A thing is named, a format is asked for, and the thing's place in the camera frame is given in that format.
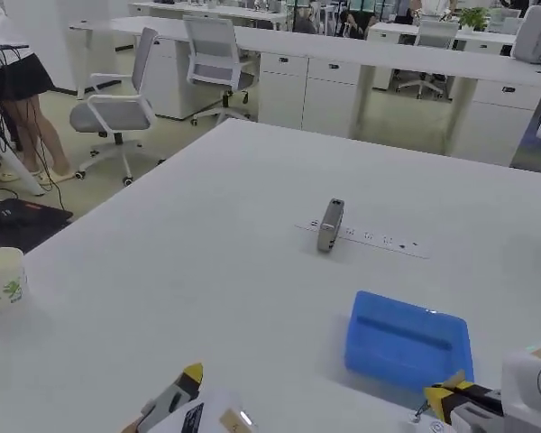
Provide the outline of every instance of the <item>green plant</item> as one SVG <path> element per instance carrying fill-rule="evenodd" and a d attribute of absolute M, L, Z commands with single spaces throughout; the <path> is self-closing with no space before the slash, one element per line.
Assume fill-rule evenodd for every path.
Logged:
<path fill-rule="evenodd" d="M 468 25 L 475 30 L 483 30 L 487 26 L 487 8 L 464 8 L 459 17 L 459 23 L 461 25 Z"/>

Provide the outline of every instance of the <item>chair base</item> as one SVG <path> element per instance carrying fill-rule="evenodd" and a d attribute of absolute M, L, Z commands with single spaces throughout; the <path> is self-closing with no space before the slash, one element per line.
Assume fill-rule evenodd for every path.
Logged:
<path fill-rule="evenodd" d="M 243 104 L 248 103 L 249 101 L 249 94 L 248 92 L 244 91 L 244 98 L 243 98 Z M 223 106 L 217 107 L 217 108 L 211 108 L 206 111 L 201 111 L 200 113 L 196 113 L 192 116 L 192 119 L 190 120 L 190 123 L 192 125 L 196 126 L 198 123 L 198 119 L 200 117 L 209 117 L 216 115 L 216 126 L 219 126 L 224 120 L 226 120 L 227 117 L 231 117 L 233 119 L 241 119 L 241 120 L 250 120 L 251 115 L 249 115 L 245 110 L 239 110 L 238 108 L 231 108 L 228 106 L 229 98 L 233 95 L 233 92 L 227 91 L 223 94 Z"/>
<path fill-rule="evenodd" d="M 124 166 L 125 176 L 123 178 L 123 184 L 128 186 L 133 183 L 133 174 L 130 170 L 128 159 L 126 158 L 127 154 L 136 154 L 155 159 L 157 164 L 161 164 L 165 161 L 165 159 L 158 153 L 143 149 L 141 142 L 138 140 L 129 140 L 123 143 L 97 144 L 92 146 L 91 149 L 90 156 L 92 156 L 92 159 L 80 164 L 76 172 L 76 177 L 78 179 L 84 179 L 86 176 L 86 171 L 93 165 L 111 158 L 119 158 L 122 160 Z"/>
<path fill-rule="evenodd" d="M 420 99 L 422 97 L 423 88 L 430 88 L 436 93 L 438 97 L 442 97 L 444 94 L 444 91 L 441 88 L 438 88 L 433 83 L 430 83 L 423 79 L 413 79 L 412 81 L 408 81 L 407 83 L 400 84 L 397 87 L 397 91 L 399 92 L 402 88 L 410 88 L 413 86 L 418 86 L 417 99 Z"/>

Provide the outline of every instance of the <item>white cup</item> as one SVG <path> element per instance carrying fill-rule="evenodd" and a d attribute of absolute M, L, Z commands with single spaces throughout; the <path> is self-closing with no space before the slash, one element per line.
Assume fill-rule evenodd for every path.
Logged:
<path fill-rule="evenodd" d="M 17 248 L 0 248 L 0 310 L 19 302 L 28 292 L 23 266 L 24 253 Z"/>

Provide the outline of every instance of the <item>potted plant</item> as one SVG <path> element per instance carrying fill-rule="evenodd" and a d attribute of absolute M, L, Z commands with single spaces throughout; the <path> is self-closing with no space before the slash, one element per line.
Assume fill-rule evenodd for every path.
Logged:
<path fill-rule="evenodd" d="M 464 8 L 459 17 L 464 32 L 482 31 L 487 26 L 487 9 L 485 7 Z"/>

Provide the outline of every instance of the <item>desk surface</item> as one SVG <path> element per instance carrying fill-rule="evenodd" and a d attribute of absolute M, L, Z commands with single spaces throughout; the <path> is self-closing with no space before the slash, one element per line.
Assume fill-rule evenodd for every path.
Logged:
<path fill-rule="evenodd" d="M 373 25 L 369 32 L 388 32 L 388 33 L 400 33 L 416 35 L 418 33 L 418 27 L 408 24 L 396 24 L 396 23 L 376 23 Z M 501 33 L 489 33 L 489 32 L 472 32 L 467 33 L 460 30 L 457 32 L 456 38 L 459 41 L 485 41 L 495 42 L 502 45 L 513 45 L 517 36 L 514 34 L 501 34 Z"/>
<path fill-rule="evenodd" d="M 179 2 L 174 5 L 166 5 L 154 2 L 131 3 L 133 6 L 151 7 L 154 9 L 162 9 L 166 11 L 181 11 L 181 12 L 209 12 L 211 14 L 219 14 L 223 16 L 232 16 L 235 18 L 245 18 L 248 20 L 263 20 L 270 22 L 284 22 L 287 15 L 283 13 L 273 13 L 267 11 L 254 11 L 245 7 L 237 6 L 222 6 L 219 5 L 213 9 L 208 9 L 206 6 L 193 6 L 187 2 Z"/>
<path fill-rule="evenodd" d="M 156 29 L 165 39 L 188 40 L 184 23 L 170 18 L 131 16 L 70 25 L 73 29 L 130 34 L 140 34 L 144 27 Z M 346 61 L 382 68 L 419 70 L 541 88 L 541 74 L 536 73 L 541 67 L 505 56 L 238 26 L 234 31 L 236 42 L 245 50 Z"/>
<path fill-rule="evenodd" d="M 332 197 L 430 258 L 319 254 L 295 224 Z M 477 382 L 500 385 L 503 356 L 541 342 L 541 174 L 229 120 L 25 264 L 31 302 L 0 315 L 0 432 L 117 432 L 198 360 L 264 431 L 404 432 L 397 403 L 420 399 L 343 367 L 356 291 L 464 318 Z"/>

